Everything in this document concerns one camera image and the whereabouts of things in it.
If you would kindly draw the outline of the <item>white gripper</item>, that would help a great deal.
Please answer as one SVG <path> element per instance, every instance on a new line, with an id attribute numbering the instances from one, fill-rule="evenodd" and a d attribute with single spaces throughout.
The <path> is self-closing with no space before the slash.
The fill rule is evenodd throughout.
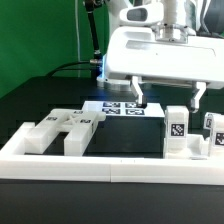
<path id="1" fill-rule="evenodd" d="M 110 39 L 103 76 L 131 79 L 139 108 L 147 106 L 139 78 L 193 83 L 192 113 L 199 110 L 206 87 L 224 87 L 224 1 L 108 1 L 106 5 Z"/>

